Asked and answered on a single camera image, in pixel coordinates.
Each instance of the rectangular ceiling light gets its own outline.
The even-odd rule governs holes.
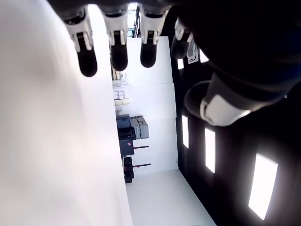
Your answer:
[[[189,148],[188,118],[182,115],[183,144]]]
[[[205,128],[205,165],[215,173],[215,132]]]
[[[183,63],[183,59],[178,59],[178,69],[183,69],[184,68],[184,63]]]
[[[249,207],[264,220],[271,200],[278,164],[261,154],[256,155]]]
[[[199,48],[199,58],[201,63],[209,61],[209,59],[205,56],[205,54],[201,51],[200,48]]]

